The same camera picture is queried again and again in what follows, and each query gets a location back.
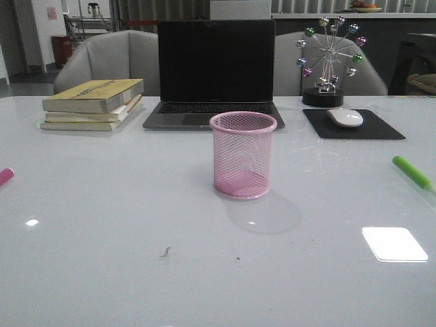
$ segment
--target black laptop screen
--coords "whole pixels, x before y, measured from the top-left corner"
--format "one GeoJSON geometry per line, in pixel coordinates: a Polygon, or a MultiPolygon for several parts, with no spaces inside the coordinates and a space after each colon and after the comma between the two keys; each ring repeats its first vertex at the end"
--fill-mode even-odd
{"type": "Polygon", "coordinates": [[[273,20],[180,20],[158,24],[161,100],[273,99],[273,20]]]}

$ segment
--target mouse pad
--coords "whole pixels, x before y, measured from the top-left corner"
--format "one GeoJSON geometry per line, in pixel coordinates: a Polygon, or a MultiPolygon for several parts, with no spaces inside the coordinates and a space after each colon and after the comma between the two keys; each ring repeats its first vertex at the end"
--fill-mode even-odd
{"type": "Polygon", "coordinates": [[[321,138],[345,138],[356,140],[404,140],[399,133],[374,112],[356,109],[362,115],[363,124],[358,127],[339,127],[327,115],[327,109],[303,109],[308,120],[321,138]]]}

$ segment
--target gray chair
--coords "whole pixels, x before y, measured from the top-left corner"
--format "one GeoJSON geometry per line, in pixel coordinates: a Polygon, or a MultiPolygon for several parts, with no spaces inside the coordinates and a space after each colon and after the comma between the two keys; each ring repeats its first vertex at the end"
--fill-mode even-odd
{"type": "Polygon", "coordinates": [[[54,81],[59,93],[88,80],[143,78],[144,95],[159,95],[157,35],[120,31],[86,39],[54,81]]]}
{"type": "MultiPolygon", "coordinates": [[[[301,68],[296,65],[298,58],[310,59],[318,57],[320,53],[319,50],[316,50],[318,46],[316,40],[313,37],[303,37],[303,34],[303,32],[283,34],[278,35],[275,39],[274,95],[276,96],[302,95],[302,90],[313,87],[316,80],[322,75],[321,63],[313,68],[313,74],[307,78],[302,76],[301,68]],[[297,41],[301,39],[305,39],[307,42],[302,50],[296,47],[297,41]]],[[[315,34],[315,37],[323,44],[326,41],[326,36],[323,34],[315,34]]],[[[349,55],[363,53],[360,47],[349,39],[344,39],[340,43],[341,46],[348,44],[351,46],[340,52],[349,55]]],[[[363,57],[362,62],[352,65],[358,70],[356,75],[352,77],[346,74],[343,65],[338,63],[334,65],[334,72],[339,77],[337,88],[341,89],[344,95],[387,95],[388,90],[385,83],[368,59],[364,55],[363,57]]],[[[341,57],[340,60],[343,63],[351,61],[350,58],[344,59],[344,57],[341,57]]],[[[310,67],[313,62],[310,61],[307,67],[310,67]]]]}

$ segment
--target stack of books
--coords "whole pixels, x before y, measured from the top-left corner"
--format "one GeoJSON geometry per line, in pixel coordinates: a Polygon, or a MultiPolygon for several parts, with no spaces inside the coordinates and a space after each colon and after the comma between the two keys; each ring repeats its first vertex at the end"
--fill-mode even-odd
{"type": "Polygon", "coordinates": [[[138,105],[143,79],[90,80],[42,100],[41,129],[112,131],[138,105]]]}

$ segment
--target black base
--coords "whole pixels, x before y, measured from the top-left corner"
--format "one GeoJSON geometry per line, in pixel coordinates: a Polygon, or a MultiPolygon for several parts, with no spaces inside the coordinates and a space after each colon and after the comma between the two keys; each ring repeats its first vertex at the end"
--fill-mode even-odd
{"type": "Polygon", "coordinates": [[[319,93],[318,89],[313,87],[305,89],[302,94],[302,102],[308,106],[334,108],[343,105],[342,91],[336,90],[335,93],[319,93]]]}

